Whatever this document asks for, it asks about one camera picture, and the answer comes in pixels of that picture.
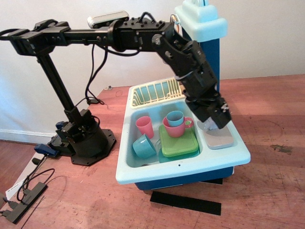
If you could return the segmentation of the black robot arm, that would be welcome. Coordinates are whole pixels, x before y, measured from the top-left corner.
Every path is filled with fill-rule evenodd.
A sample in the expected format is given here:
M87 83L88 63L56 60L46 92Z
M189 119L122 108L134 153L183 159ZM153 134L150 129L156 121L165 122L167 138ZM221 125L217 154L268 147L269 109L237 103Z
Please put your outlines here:
M88 30L73 30L66 21L44 20L33 30L4 30L0 38L9 41L18 54L36 57L43 68L68 118L48 148L69 156L76 165L90 166L106 158L116 139L111 130L100 128L90 111L79 111L73 104L50 57L57 46L93 44L125 56L156 52L184 86L186 104L200 121L212 118L218 128L231 121L227 102L215 89L217 78L199 43L182 37L173 22L156 21L148 12Z

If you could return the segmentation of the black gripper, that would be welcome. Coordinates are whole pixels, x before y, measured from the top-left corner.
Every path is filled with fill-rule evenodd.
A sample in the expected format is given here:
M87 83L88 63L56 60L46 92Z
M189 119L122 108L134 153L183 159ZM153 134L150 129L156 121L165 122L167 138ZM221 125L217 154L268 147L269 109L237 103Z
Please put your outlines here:
M200 121L211 118L219 129L231 121L228 103L215 90L217 78L210 66L198 67L182 76L181 83L185 102Z

